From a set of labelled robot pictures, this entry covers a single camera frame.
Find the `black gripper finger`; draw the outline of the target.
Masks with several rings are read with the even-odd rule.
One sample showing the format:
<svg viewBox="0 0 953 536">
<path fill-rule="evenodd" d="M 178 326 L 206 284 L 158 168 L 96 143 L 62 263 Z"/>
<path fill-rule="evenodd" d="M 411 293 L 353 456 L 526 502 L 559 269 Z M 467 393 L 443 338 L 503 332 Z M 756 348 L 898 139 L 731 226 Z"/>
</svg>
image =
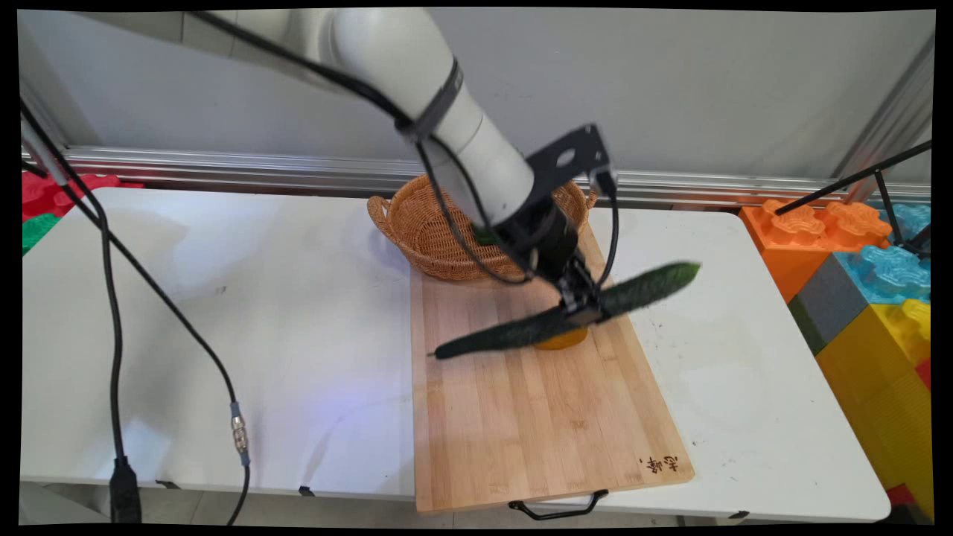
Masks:
<svg viewBox="0 0 953 536">
<path fill-rule="evenodd" d="M 567 320 L 572 325 L 585 326 L 602 322 L 605 318 L 599 292 L 574 294 L 567 300 Z"/>
<path fill-rule="evenodd" d="M 583 257 L 571 257 L 558 279 L 561 307 L 588 307 L 592 302 L 593 279 Z"/>
</svg>

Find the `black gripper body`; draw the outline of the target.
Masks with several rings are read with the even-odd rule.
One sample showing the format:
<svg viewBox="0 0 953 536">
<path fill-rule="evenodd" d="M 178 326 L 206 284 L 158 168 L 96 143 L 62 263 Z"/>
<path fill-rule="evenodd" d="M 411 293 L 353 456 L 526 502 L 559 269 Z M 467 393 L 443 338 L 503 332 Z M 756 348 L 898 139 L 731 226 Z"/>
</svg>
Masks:
<svg viewBox="0 0 953 536">
<path fill-rule="evenodd" d="M 579 232 L 555 200 L 525 202 L 496 224 L 500 247 L 526 279 L 542 278 L 557 288 L 571 257 L 583 257 Z"/>
</svg>

